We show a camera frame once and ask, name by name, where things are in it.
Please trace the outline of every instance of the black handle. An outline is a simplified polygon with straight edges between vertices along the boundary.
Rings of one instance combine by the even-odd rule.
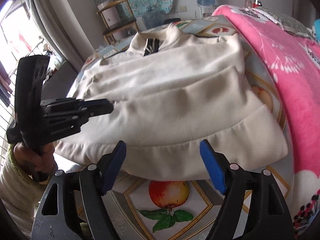
[[[42,147],[37,147],[32,149],[36,154],[41,156],[43,154]],[[31,172],[32,179],[36,182],[43,182],[48,179],[48,174],[47,173],[42,173],[41,171],[35,171],[35,165],[32,162],[27,162],[28,163],[28,168]]]

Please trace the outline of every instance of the sleeve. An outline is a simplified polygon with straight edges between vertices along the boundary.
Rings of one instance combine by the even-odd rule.
[[[0,173],[0,198],[18,228],[30,238],[35,206],[47,185],[33,181],[20,168],[13,149],[10,145]]]

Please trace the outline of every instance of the floral blanket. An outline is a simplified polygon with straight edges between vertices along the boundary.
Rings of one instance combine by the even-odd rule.
[[[293,225],[299,235],[320,207],[320,46],[286,33],[251,9],[225,5],[213,13],[221,14],[265,63],[284,104],[294,150],[291,214],[297,214]]]

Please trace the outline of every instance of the wall switch plate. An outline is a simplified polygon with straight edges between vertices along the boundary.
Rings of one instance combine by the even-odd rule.
[[[180,6],[180,11],[181,12],[186,12],[187,11],[187,7],[186,6]]]

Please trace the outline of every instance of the silver bolt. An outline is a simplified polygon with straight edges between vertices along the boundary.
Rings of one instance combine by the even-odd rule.
[[[55,173],[56,176],[60,176],[62,174],[63,174],[63,170],[57,170]]]
[[[230,169],[232,169],[232,170],[237,170],[237,169],[239,169],[239,166],[238,166],[238,164],[235,164],[235,163],[231,163],[230,164]]]
[[[271,175],[271,171],[263,170],[263,174],[266,175],[266,176],[270,176]]]
[[[95,165],[95,164],[90,164],[90,165],[88,166],[88,170],[89,170],[89,171],[94,171],[96,168],[97,168],[97,165]]]

